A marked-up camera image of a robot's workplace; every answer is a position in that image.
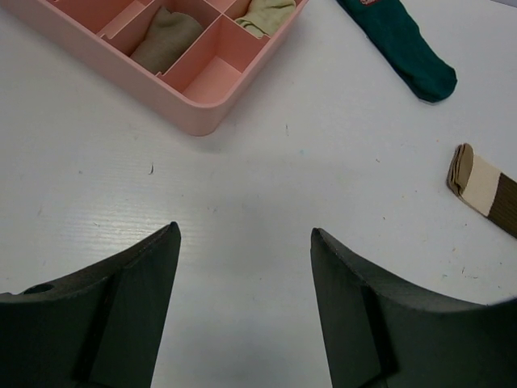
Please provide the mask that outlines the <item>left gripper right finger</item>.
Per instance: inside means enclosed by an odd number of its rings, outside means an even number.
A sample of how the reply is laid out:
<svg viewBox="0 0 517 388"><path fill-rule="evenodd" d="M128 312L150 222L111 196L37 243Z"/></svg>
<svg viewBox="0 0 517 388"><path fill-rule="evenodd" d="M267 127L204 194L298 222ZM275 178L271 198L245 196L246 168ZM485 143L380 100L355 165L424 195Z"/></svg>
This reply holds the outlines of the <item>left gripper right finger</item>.
<svg viewBox="0 0 517 388"><path fill-rule="evenodd" d="M515 386L515 300L482 305L424 289L320 228L310 258L333 386Z"/></svg>

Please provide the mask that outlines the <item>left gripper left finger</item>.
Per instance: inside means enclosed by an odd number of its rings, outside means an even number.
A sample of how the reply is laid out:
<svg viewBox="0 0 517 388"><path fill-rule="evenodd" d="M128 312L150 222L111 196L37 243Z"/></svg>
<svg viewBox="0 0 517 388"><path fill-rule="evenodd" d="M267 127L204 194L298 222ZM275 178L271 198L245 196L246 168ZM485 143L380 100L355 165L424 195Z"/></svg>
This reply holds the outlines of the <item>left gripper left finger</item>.
<svg viewBox="0 0 517 388"><path fill-rule="evenodd" d="M150 386L180 244L171 223L79 271L3 293L2 386Z"/></svg>

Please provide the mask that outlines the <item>cream yellow sock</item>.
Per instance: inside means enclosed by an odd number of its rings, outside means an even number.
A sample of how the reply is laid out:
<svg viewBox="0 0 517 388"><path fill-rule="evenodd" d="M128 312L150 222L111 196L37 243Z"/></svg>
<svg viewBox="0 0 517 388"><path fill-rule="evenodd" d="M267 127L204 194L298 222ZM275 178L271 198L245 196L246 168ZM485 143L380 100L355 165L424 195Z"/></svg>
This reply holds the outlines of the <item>cream yellow sock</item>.
<svg viewBox="0 0 517 388"><path fill-rule="evenodd" d="M273 36L295 10L294 0L253 0L247 12L235 22L260 39Z"/></svg>

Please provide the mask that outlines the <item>striped beige brown sock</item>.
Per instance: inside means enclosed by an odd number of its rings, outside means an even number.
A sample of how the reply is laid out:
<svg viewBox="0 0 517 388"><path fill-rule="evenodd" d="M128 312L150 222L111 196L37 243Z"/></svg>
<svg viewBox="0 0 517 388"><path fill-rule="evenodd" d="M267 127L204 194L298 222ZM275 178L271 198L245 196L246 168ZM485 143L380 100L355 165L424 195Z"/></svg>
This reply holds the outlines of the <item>striped beige brown sock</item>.
<svg viewBox="0 0 517 388"><path fill-rule="evenodd" d="M456 147L447 186L471 209L516 236L516 182L475 154L470 144Z"/></svg>

